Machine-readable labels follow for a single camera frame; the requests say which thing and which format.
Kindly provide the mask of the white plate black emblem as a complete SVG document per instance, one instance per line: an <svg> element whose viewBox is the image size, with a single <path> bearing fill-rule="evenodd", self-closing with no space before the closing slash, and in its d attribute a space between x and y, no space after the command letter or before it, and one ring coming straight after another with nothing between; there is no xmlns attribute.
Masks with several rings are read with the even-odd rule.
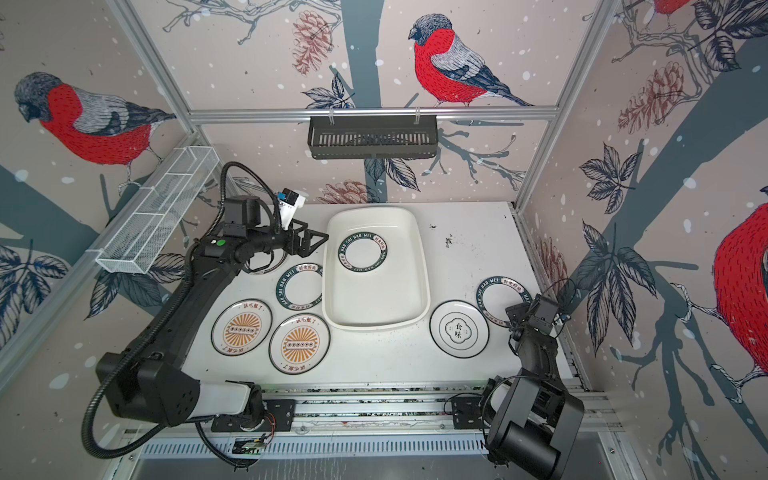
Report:
<svg viewBox="0 0 768 480"><path fill-rule="evenodd" d="M478 356L490 338L485 317L475 306L460 300L438 305L430 316L429 329L437 347L458 359Z"/></svg>

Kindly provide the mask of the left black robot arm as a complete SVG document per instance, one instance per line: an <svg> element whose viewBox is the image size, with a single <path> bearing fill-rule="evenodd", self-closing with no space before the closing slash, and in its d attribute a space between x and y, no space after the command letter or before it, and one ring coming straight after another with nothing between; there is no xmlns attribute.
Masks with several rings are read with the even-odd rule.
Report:
<svg viewBox="0 0 768 480"><path fill-rule="evenodd" d="M117 417L161 427L185 422L201 387L182 366L219 295L255 254L282 250L306 258L328 239L328 234L294 220L289 230L279 233L257 227L238 236L208 235L199 240L185 257L182 283L159 314L122 352L107 353L99 360L100 386L86 407L82 429L92 428L102 400Z"/></svg>

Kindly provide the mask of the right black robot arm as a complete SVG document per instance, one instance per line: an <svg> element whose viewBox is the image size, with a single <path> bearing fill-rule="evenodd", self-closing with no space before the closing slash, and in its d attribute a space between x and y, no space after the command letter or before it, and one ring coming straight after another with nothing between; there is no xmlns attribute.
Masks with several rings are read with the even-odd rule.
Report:
<svg viewBox="0 0 768 480"><path fill-rule="evenodd" d="M583 402L563 383L551 332L559 304L542 295L505 309L515 375L491 379L481 397L488 460L514 464L537 479L560 479L584 417Z"/></svg>

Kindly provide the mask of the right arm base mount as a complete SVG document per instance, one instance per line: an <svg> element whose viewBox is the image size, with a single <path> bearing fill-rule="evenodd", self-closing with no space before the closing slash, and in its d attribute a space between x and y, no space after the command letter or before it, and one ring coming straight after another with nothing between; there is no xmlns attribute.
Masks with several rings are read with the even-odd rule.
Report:
<svg viewBox="0 0 768 480"><path fill-rule="evenodd" d="M480 393L452 395L444 402L443 411L451 416L456 430L488 429L496 416L489 396Z"/></svg>

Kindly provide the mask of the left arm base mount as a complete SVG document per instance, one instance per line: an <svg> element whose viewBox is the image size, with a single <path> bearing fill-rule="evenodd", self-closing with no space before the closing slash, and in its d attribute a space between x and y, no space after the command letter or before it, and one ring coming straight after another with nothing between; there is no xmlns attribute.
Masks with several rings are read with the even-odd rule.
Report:
<svg viewBox="0 0 768 480"><path fill-rule="evenodd" d="M264 400L257 417L247 414L218 416L211 424L215 433L272 433L289 432L292 428L296 401L288 399Z"/></svg>

